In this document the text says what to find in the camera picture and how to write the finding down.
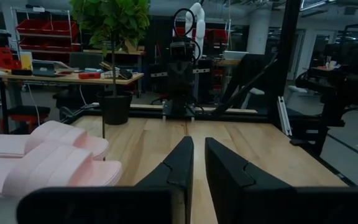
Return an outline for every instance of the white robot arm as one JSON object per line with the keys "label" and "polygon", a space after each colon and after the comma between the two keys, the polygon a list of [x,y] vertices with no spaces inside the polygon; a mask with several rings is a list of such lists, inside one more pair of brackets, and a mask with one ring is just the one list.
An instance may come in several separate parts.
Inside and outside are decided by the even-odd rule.
{"label": "white robot arm", "polygon": [[[204,46],[204,36],[205,36],[205,13],[204,9],[201,7],[200,3],[194,3],[194,5],[190,8],[190,11],[197,17],[197,25],[196,25],[196,43],[200,47],[200,52],[198,52],[198,48],[195,48],[194,57],[201,58],[203,55],[203,46]],[[191,29],[191,25],[193,24],[193,17],[190,12],[186,13],[186,25],[185,32],[188,32]],[[187,34],[187,37],[191,38],[192,31]]]}

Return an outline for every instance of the desk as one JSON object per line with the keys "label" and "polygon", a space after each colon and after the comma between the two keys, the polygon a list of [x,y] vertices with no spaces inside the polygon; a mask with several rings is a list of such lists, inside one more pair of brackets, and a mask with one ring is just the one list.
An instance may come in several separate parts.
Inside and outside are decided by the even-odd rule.
{"label": "desk", "polygon": [[[101,137],[101,122],[100,116],[83,116],[72,125]],[[205,173],[205,137],[215,138],[292,186],[346,186],[302,148],[292,146],[271,124],[129,118],[123,125],[106,125],[106,139],[110,142],[106,160],[122,163],[124,172],[119,185],[135,185],[165,159],[183,136],[193,137],[195,147],[191,208],[194,224],[217,223]]]}
{"label": "desk", "polygon": [[214,63],[216,66],[222,66],[222,67],[226,67],[226,66],[236,66],[238,64],[240,64],[241,60],[237,60],[237,59],[222,59],[222,60],[214,60]]}
{"label": "desk", "polygon": [[[143,73],[134,74],[130,80],[117,79],[117,85],[128,85],[134,81],[138,81],[138,92],[139,94],[142,91],[142,77]],[[6,93],[5,93],[5,83],[3,80],[8,80],[7,89],[9,92],[9,97],[11,100],[11,106],[21,106],[23,105],[21,89],[17,82],[9,82],[9,80],[23,80],[23,81],[40,81],[40,82],[63,82],[63,83],[77,83],[77,84],[100,84],[100,85],[112,85],[112,79],[79,79],[78,74],[72,73],[65,75],[64,77],[36,77],[33,75],[10,75],[10,74],[0,74],[0,92],[1,92],[1,103],[2,103],[2,117],[4,118],[4,133],[9,132],[8,117],[7,117],[7,105],[6,105]]]}
{"label": "desk", "polygon": [[[88,53],[98,53],[101,54],[102,50],[84,50],[84,52],[88,52]],[[121,51],[121,50],[117,50],[114,52],[115,54],[124,54],[124,55],[137,55],[137,71],[141,72],[142,71],[142,56],[146,54],[146,52],[144,51],[135,51],[135,52],[125,52],[125,51]]]}
{"label": "desk", "polygon": [[[134,74],[133,77],[129,80],[117,79],[117,85],[128,85],[136,80],[141,80],[144,76],[143,73]],[[100,78],[90,78],[90,79],[79,79],[77,73],[72,73],[62,77],[36,77],[33,75],[10,75],[10,74],[0,74],[0,78],[14,79],[14,80],[25,80],[25,81],[41,81],[41,82],[66,82],[66,83],[79,83],[79,84],[104,84],[111,85],[112,79],[100,79]]]}

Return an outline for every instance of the black plant pot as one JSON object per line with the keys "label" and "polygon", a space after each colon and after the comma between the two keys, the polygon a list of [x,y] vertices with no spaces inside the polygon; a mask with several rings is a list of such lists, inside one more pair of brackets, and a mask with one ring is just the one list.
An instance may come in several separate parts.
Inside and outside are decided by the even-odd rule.
{"label": "black plant pot", "polygon": [[118,125],[128,122],[132,93],[123,91],[119,92],[117,97],[113,97],[112,91],[104,91],[96,96],[106,124]]}

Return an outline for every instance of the laptop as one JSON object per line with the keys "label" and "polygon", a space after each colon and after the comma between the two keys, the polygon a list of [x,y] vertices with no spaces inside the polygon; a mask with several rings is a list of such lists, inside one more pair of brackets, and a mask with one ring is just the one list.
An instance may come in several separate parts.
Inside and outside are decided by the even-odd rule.
{"label": "laptop", "polygon": [[55,65],[52,62],[32,62],[32,74],[36,77],[60,77],[55,74]]}

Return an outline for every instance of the pink slide sandal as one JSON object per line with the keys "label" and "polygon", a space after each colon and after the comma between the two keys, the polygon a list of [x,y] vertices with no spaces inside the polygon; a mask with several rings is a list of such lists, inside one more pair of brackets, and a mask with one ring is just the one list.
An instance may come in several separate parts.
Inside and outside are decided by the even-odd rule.
{"label": "pink slide sandal", "polygon": [[59,141],[92,152],[94,160],[103,160],[109,143],[103,138],[89,136],[81,128],[57,121],[48,121],[27,135],[0,134],[0,157],[21,158],[46,140]]}
{"label": "pink slide sandal", "polygon": [[22,159],[0,158],[0,194],[21,197],[43,187],[117,184],[118,161],[94,161],[88,150],[46,141]]}

